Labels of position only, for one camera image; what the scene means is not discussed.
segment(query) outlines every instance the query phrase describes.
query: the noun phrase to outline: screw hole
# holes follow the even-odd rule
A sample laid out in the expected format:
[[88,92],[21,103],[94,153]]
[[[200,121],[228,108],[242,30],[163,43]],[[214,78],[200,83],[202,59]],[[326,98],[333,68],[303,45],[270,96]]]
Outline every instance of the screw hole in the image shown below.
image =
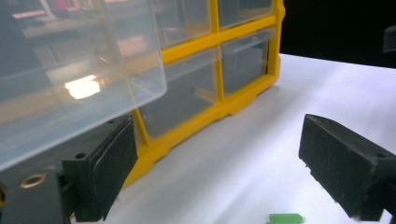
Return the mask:
[[80,159],[84,159],[84,157],[86,157],[86,156],[87,156],[87,154],[85,154],[85,153],[78,153],[78,154],[75,156],[75,158],[78,159],[78,160],[80,160]]
[[23,189],[29,189],[37,185],[40,185],[46,180],[46,178],[47,178],[46,175],[31,175],[26,179],[22,180],[20,186]]
[[387,157],[387,156],[385,156],[384,154],[382,154],[382,153],[380,153],[380,152],[375,153],[375,155],[376,155],[378,158],[386,158],[386,157]]

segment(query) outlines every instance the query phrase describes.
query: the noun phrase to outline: plastic bin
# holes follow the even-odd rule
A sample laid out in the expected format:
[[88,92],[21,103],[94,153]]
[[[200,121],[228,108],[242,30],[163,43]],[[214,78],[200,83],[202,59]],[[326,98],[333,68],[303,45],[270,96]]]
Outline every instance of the plastic bin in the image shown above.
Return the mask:
[[0,170],[166,91],[150,1],[77,2],[0,2]]
[[218,0],[221,29],[263,17],[272,12],[273,0]]
[[217,101],[216,49],[165,67],[167,93],[139,108],[148,135],[157,138]]
[[275,29],[261,30],[221,45],[224,92],[231,94],[267,71],[269,39]]
[[152,0],[162,48],[211,31],[209,0]]

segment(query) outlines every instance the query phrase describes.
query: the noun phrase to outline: yellow frame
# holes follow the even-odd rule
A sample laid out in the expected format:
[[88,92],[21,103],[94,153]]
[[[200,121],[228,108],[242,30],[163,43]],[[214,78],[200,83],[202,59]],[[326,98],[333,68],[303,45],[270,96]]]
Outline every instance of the yellow frame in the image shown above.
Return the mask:
[[210,8],[212,33],[172,48],[164,49],[164,64],[184,59],[204,49],[217,47],[223,42],[249,35],[272,26],[276,29],[276,37],[272,38],[269,44],[267,74],[226,97],[222,85],[221,61],[217,61],[216,81],[218,101],[204,112],[154,140],[149,138],[139,109],[134,110],[132,113],[134,115],[136,128],[139,131],[139,137],[141,138],[139,139],[140,142],[137,148],[139,159],[126,179],[124,187],[130,185],[136,181],[136,179],[149,172],[154,163],[164,157],[172,147],[184,141],[194,133],[197,133],[213,121],[222,119],[228,115],[236,114],[241,109],[251,104],[256,96],[274,84],[279,76],[281,26],[283,18],[285,17],[283,0],[274,0],[272,14],[225,30],[220,30],[219,28],[218,1],[211,0]]

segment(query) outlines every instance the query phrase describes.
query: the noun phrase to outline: yellow plastic frame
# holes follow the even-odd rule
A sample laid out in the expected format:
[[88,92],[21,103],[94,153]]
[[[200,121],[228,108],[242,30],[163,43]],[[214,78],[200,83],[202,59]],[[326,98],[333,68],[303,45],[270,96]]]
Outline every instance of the yellow plastic frame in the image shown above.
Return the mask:
[[228,115],[236,114],[241,109],[251,104],[256,96],[274,84],[279,76],[281,26],[283,18],[285,17],[283,0],[274,0],[273,11],[270,15],[224,30],[220,30],[219,28],[218,1],[210,0],[210,8],[212,33],[172,48],[164,49],[164,63],[169,64],[189,57],[204,49],[218,47],[226,41],[236,39],[244,35],[249,35],[268,27],[275,27],[276,37],[272,38],[269,44],[267,74],[247,84],[243,89],[225,96],[221,61],[217,61],[216,81],[218,88],[218,101],[199,115],[182,123],[175,129],[154,140],[149,138],[139,109],[134,110],[132,113],[139,132],[139,137],[141,138],[139,139],[140,142],[137,148],[137,156],[139,159],[134,166],[134,169],[126,179],[124,187],[130,185],[136,181],[136,179],[149,172],[154,163],[164,157],[172,147],[184,141],[194,133],[197,133],[213,121],[222,119]]

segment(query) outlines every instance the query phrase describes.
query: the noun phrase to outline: white table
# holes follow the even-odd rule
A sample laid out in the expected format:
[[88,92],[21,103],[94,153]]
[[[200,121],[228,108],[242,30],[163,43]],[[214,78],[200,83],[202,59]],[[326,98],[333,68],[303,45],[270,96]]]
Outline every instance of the white table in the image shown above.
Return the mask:
[[[281,57],[271,89],[175,147],[120,193],[106,224],[262,224],[271,213],[357,223],[298,158],[304,115],[334,119],[396,153],[396,70]],[[389,221],[385,212],[380,223]]]

